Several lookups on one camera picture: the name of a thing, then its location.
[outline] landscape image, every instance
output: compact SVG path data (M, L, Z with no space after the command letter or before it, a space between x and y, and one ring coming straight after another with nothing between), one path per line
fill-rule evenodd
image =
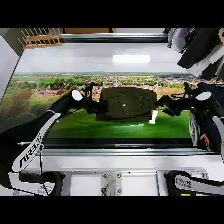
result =
M198 80L189 74L173 73L15 73L0 105L0 133L33 120L45 113L53 102L70 90L82 89L94 82L93 99L99 100L102 88L137 87L153 90L157 99L163 95L184 92L183 83L196 86ZM85 110L60 119L48 138L190 138L189 111L170 117L158 108L155 123L96 121L95 114Z

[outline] cloudy sky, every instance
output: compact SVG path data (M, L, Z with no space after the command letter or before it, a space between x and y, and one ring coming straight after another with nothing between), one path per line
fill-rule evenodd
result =
M149 55L148 63L115 63L114 55ZM68 43L27 49L16 72L183 72L166 43Z

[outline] white round joint cover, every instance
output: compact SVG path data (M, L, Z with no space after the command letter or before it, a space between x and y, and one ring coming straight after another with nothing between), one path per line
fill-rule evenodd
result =
M83 98L78 90L72 90L72 97L77 101L80 101Z
M204 101L207 100L211 97L212 93L211 92L203 92L201 94L199 94L198 96L196 96L195 98L199 101Z

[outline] wooden rack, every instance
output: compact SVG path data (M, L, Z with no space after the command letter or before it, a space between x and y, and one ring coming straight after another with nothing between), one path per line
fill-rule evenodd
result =
M51 32L48 28L49 32L46 32L45 28L33 28L34 32L29 29L29 32L27 29L25 29L26 34L21 30L24 37L22 37L22 40L19 40L19 42L22 44L23 49L33 49L33 48L43 48L43 47L55 47L55 46L62 46L62 43L60 43L60 39L63 39L64 37L61 35L59 28L52 28Z

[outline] wire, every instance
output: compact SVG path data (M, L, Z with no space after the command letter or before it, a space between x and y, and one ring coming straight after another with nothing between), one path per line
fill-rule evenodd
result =
M41 150L40 150L40 156L39 156L39 158L40 158L40 176L41 176L41 178L42 178L42 184L43 184L44 190L46 191L47 196L49 196L48 191L47 191L47 188L46 188L46 186L45 186L45 184L44 184L44 178L43 178L43 164L42 164L42 153L41 153Z

